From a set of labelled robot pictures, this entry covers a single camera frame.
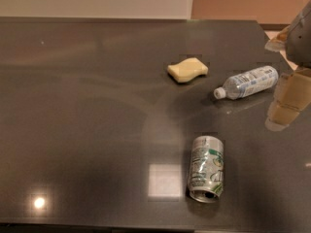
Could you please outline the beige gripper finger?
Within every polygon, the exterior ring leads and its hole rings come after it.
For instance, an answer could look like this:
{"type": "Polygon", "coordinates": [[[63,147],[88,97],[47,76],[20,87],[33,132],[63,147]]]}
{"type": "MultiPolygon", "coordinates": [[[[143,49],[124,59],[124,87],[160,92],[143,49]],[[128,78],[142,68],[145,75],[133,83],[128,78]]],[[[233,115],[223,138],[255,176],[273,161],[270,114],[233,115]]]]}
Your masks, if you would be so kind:
{"type": "Polygon", "coordinates": [[[290,74],[283,73],[267,112],[265,126],[271,131],[287,128],[311,103],[311,69],[298,67],[290,74]]]}
{"type": "Polygon", "coordinates": [[[289,34],[290,27],[287,26],[281,30],[276,36],[272,37],[264,46],[266,50],[281,51],[286,48],[286,42],[289,34]]]}

